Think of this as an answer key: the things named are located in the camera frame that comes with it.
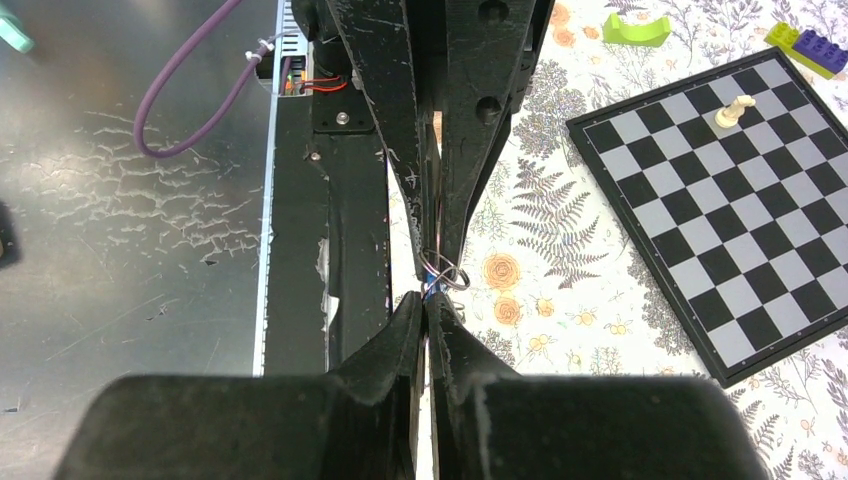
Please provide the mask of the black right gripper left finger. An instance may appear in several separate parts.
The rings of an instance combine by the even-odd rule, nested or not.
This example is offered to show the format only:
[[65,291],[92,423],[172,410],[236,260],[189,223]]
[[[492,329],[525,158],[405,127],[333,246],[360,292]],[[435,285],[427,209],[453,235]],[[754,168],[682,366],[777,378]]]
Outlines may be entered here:
[[338,367],[262,378],[120,378],[85,413],[58,479],[411,479],[421,296]]

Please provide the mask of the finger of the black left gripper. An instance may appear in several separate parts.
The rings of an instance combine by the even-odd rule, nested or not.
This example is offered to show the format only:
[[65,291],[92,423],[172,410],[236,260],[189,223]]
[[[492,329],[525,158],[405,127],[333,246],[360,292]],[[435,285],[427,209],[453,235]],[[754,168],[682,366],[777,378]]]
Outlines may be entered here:
[[435,273],[438,161],[432,125],[435,1],[331,1],[328,9],[404,197],[420,275]]
[[448,1],[437,250],[462,256],[469,218],[509,133],[547,29],[549,1]]

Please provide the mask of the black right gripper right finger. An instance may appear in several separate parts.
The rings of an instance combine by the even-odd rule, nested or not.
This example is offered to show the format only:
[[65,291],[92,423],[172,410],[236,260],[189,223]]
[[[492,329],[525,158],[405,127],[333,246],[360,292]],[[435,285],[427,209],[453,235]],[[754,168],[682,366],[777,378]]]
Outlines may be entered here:
[[427,301],[438,479],[764,479],[736,409],[695,377],[521,375]]

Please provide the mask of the blue capped key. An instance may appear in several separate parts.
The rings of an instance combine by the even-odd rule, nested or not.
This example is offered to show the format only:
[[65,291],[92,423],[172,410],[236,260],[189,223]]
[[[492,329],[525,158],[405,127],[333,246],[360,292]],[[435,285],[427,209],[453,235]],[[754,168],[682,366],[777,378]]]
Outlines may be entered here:
[[422,299],[426,300],[438,292],[444,292],[446,285],[444,283],[444,274],[441,271],[427,271],[426,279],[422,284]]

